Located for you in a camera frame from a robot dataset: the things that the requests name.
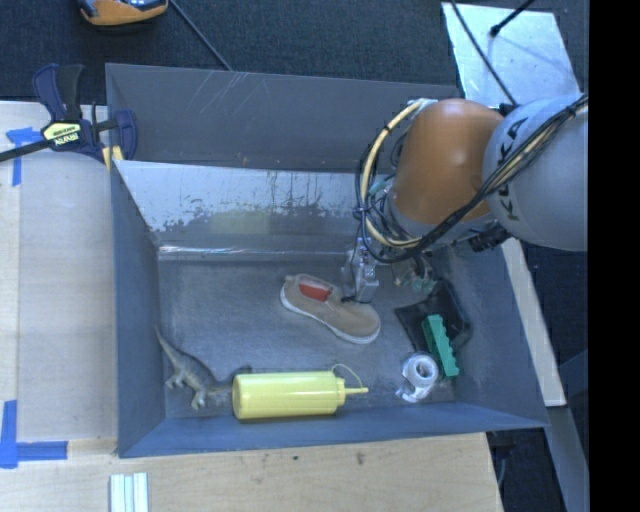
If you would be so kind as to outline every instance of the plastic dinosaur toy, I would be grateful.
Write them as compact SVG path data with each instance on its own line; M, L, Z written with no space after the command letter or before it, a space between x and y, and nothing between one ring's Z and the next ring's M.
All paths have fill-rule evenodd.
M225 380L219 381L204 363L167 341L157 326L156 334L158 335L160 346L169 358L169 361L171 361L174 370L173 375L169 377L165 383L166 386L169 389L173 389L174 386L182 388L186 383L191 387L195 391L193 400L191 401L191 407L195 410L206 406L206 398L208 396L217 396L230 389L236 374L249 373L251 371L250 366L243 366L235 370Z

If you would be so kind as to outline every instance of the blue tape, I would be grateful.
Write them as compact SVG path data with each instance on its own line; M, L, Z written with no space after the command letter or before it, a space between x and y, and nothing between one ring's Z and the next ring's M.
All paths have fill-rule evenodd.
M18 445L16 444L16 401L4 403L2 437L0 437L0 468L18 467Z
M4 403L2 437L0 437L0 468L15 469L21 461L66 460L67 441L16 442L17 410L16 400Z
M18 130L9 130L7 137L15 144L17 148L23 144L31 144L32 142L40 142L42 134L33 128L20 128ZM13 161L13 178L11 186L16 187L22 182L22 159L20 157Z

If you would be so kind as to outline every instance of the yellow squeeze bottle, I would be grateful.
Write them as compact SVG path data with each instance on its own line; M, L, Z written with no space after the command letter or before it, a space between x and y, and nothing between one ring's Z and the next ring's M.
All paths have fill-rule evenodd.
M327 415L347 395L368 391L345 388L331 370L240 374L233 380L233 413L239 420Z

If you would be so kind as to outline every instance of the yellow clamp label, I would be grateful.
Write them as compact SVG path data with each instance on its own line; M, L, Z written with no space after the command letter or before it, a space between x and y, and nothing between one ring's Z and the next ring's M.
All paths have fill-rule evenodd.
M80 139L81 130L81 126L76 123L54 123L42 132L42 136L46 140L52 140L56 146L63 146Z

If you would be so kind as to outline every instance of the green object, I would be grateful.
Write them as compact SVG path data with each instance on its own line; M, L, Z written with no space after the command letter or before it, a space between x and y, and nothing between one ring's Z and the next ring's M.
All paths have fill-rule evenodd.
M440 315L429 315L422 321L422 332L429 352L434 357L445 377L455 377L460 373L453 349L449 343L447 329Z

